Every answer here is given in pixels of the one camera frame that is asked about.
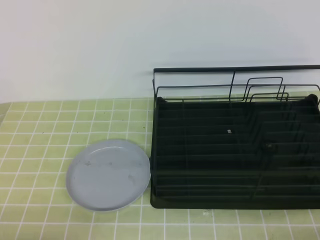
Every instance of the tiled countertop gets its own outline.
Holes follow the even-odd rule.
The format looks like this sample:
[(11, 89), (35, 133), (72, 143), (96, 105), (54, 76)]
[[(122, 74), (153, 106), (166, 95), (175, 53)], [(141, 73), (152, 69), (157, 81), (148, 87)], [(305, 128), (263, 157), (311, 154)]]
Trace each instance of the tiled countertop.
[(12, 103), (0, 125), (0, 240), (320, 240), (320, 210), (155, 209), (150, 189), (110, 213), (74, 204), (73, 157), (106, 139), (150, 155), (152, 120), (147, 98)]

